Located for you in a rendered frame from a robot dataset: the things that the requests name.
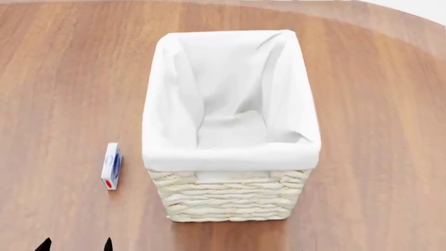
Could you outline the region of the white blue cream cheese box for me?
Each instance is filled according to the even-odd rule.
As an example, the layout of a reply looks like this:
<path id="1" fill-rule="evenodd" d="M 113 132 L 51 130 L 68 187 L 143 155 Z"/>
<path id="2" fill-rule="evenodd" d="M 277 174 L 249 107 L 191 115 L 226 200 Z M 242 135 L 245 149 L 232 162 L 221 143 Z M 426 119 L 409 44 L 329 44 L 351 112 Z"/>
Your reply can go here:
<path id="1" fill-rule="evenodd" d="M 105 151 L 101 179 L 108 190 L 116 190 L 121 171 L 123 156 L 116 142 L 109 143 Z"/>

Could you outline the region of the white cloth basket liner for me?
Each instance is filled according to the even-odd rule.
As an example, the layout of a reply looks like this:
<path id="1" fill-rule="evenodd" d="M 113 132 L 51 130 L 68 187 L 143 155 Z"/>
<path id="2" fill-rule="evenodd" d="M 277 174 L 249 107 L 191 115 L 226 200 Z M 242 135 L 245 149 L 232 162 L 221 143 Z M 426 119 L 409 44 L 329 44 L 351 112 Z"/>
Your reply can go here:
<path id="1" fill-rule="evenodd" d="M 168 33 L 155 46 L 142 116 L 150 171 L 308 171 L 321 136 L 294 31 Z"/>

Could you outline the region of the cream woven basket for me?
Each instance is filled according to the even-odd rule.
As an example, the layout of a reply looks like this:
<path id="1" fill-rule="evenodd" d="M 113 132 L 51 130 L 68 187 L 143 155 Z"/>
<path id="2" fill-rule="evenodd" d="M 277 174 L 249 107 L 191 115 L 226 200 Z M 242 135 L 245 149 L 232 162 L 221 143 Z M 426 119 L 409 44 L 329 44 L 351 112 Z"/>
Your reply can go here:
<path id="1" fill-rule="evenodd" d="M 167 217 L 174 222 L 287 219 L 311 170 L 272 171 L 239 181 L 199 181 L 194 172 L 148 171 Z"/>

